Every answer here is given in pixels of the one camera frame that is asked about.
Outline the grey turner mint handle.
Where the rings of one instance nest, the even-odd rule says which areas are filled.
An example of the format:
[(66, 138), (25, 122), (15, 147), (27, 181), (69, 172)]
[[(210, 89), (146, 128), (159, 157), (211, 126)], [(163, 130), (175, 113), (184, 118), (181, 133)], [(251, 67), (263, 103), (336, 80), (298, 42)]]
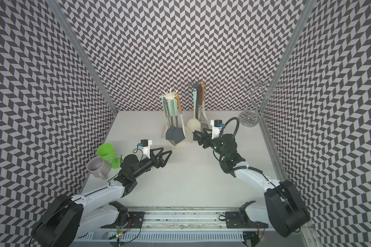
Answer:
[(172, 101), (171, 100), (167, 100), (167, 108), (168, 108), (168, 113), (169, 113), (170, 127), (167, 130), (166, 138), (167, 138), (168, 141), (174, 141), (175, 127), (174, 127), (174, 124), (173, 124), (173, 110), (172, 110)]

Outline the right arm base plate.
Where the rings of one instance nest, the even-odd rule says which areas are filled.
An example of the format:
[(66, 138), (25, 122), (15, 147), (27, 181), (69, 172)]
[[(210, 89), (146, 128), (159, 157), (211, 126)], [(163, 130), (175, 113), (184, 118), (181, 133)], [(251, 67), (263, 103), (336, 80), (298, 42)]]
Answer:
[(225, 212), (226, 226), (229, 229), (241, 228), (269, 228), (269, 225), (263, 222), (251, 221), (245, 213), (241, 212)]

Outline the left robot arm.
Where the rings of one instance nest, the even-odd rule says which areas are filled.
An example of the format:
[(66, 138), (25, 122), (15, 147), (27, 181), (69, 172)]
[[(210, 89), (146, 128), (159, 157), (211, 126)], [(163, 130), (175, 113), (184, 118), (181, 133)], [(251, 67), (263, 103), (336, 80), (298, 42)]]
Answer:
[(106, 225), (123, 226), (127, 210), (118, 199), (130, 194), (137, 178), (151, 170), (164, 167), (172, 151), (154, 148), (139, 160), (127, 155), (118, 174), (106, 185), (80, 195), (58, 196), (40, 220), (33, 225), (31, 240), (43, 247), (68, 247), (83, 234)]

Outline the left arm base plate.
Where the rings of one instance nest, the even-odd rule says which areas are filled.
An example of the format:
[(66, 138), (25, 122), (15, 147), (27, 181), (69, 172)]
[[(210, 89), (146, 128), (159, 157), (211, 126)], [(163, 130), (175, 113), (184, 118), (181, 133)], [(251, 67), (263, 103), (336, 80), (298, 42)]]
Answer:
[(127, 212), (120, 214), (113, 224), (107, 225), (106, 228), (124, 228), (136, 229), (141, 228), (144, 222), (145, 212)]

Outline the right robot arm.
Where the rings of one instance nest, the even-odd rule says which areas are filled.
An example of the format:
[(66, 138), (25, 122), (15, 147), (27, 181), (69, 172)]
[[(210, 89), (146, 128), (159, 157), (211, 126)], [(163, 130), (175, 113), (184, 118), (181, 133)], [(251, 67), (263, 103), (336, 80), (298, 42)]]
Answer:
[(289, 180), (272, 179), (252, 167), (238, 153), (232, 134), (213, 138), (212, 133), (196, 131), (194, 139), (204, 149), (210, 147), (219, 155), (219, 164), (224, 173), (242, 180), (264, 196), (264, 206), (253, 206), (254, 201), (250, 201), (240, 207), (247, 223), (269, 224), (280, 236), (288, 237), (311, 220), (310, 212), (296, 186)]

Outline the grey spatula mint handle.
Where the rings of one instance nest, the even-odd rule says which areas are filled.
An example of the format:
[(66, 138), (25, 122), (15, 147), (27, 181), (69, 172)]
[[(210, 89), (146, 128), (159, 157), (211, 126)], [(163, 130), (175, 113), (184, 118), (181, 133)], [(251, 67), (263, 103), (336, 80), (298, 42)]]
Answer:
[(176, 119), (176, 128), (173, 133), (173, 139), (175, 144), (179, 144), (185, 139), (185, 136), (183, 134), (182, 128), (178, 126), (178, 104), (177, 99), (174, 99), (174, 112), (175, 112), (175, 119)]

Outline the cream spatula wooden handle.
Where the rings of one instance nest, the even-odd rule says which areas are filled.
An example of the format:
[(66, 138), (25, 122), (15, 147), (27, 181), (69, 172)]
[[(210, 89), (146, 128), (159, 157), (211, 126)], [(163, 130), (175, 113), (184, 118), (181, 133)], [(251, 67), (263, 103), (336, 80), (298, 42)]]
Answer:
[(175, 93), (175, 98), (177, 100), (177, 107), (180, 115), (182, 132), (185, 136), (185, 139), (191, 144), (193, 143), (193, 132), (184, 124), (179, 93)]

